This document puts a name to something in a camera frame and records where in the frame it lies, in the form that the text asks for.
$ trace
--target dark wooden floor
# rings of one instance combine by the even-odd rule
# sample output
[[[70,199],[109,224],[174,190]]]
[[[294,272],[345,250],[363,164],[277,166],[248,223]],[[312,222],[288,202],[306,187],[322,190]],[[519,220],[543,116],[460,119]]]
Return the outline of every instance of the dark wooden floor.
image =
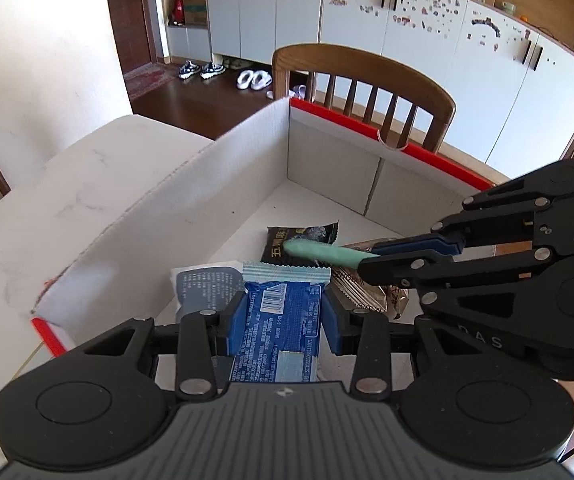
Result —
[[[267,106],[264,90],[238,90],[240,70],[203,80],[199,75],[171,81],[135,99],[131,108],[139,114],[162,123],[216,139],[250,115]]]

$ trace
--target doormat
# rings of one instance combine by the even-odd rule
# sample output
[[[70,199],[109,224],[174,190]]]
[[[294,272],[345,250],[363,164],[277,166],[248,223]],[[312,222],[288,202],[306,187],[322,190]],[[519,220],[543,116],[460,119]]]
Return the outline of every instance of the doormat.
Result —
[[[124,75],[129,100],[160,88],[176,78],[176,67],[159,63],[147,63]]]

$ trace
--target brown snack wrapper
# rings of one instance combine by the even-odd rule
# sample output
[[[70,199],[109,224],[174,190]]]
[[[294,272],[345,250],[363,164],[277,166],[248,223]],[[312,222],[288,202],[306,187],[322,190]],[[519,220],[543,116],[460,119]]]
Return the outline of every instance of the brown snack wrapper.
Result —
[[[345,247],[358,251],[371,252],[371,248],[379,242],[386,242],[394,238],[378,238],[367,240]],[[375,312],[386,314],[389,320],[400,317],[407,306],[407,292],[394,285],[370,285],[363,282],[358,272],[345,267],[332,267],[331,283],[349,299],[342,302],[345,308],[366,308]]]

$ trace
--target white cabinet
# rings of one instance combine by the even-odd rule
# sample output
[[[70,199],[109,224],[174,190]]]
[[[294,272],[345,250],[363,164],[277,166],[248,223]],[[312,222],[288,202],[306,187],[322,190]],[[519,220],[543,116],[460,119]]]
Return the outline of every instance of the white cabinet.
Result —
[[[276,49],[318,43],[320,0],[276,0]]]
[[[467,0],[391,0],[382,55],[406,64],[444,87]],[[391,94],[379,91],[375,109],[385,113]],[[410,102],[399,100],[394,118],[404,122]],[[414,127],[427,131],[432,116],[419,110]]]
[[[538,33],[468,1],[445,83],[456,114],[445,142],[485,162],[527,72]]]
[[[240,0],[240,57],[272,63],[276,0]]]
[[[320,43],[351,46],[381,54],[385,38],[389,0],[322,0]],[[329,77],[317,78],[317,89],[325,91]],[[346,98],[350,81],[336,80],[334,95]],[[359,83],[355,103],[366,105],[371,87]]]
[[[574,56],[540,36],[526,64],[523,85],[487,160],[509,178],[558,160],[574,135]]]
[[[207,0],[211,47],[216,54],[240,57],[238,0]]]

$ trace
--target barcode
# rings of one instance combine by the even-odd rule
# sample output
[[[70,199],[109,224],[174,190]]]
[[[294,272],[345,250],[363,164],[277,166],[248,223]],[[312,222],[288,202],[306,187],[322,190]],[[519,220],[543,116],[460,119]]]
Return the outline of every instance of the barcode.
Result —
[[[269,314],[283,314],[285,309],[285,296],[287,295],[287,283],[274,285],[263,292],[263,299],[260,302],[260,312]]]

